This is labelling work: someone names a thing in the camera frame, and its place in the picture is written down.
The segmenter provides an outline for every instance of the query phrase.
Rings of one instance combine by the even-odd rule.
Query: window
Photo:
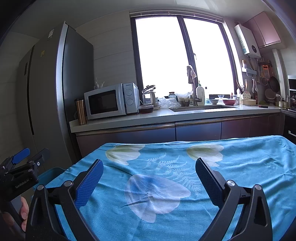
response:
[[[138,88],[158,97],[192,91],[187,65],[208,94],[234,93],[235,69],[221,23],[181,15],[131,18]]]

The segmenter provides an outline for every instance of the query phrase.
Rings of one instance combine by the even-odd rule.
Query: white label sticker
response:
[[[48,34],[48,39],[50,39],[52,37],[52,34],[54,33],[54,29],[50,30],[49,34]]]

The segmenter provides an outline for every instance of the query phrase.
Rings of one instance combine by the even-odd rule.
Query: sink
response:
[[[234,106],[228,106],[228,105],[213,104],[213,105],[179,107],[179,108],[171,109],[171,110],[174,111],[174,112],[179,112],[179,111],[211,110],[211,109],[227,109],[227,108],[235,108],[235,107]]]

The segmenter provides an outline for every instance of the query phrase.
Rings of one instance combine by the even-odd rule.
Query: microwave knob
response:
[[[128,101],[126,102],[128,105],[132,105],[133,104],[133,100],[132,99],[128,99]]]
[[[125,94],[130,96],[133,92],[131,90],[126,90]]]

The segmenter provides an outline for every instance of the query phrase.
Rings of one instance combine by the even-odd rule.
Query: faucet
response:
[[[192,84],[192,89],[193,89],[193,105],[197,106],[198,102],[202,102],[202,99],[198,98],[196,96],[196,86],[195,86],[195,81],[194,79],[197,77],[196,74],[194,73],[191,65],[187,66],[187,76],[188,76],[188,83]]]

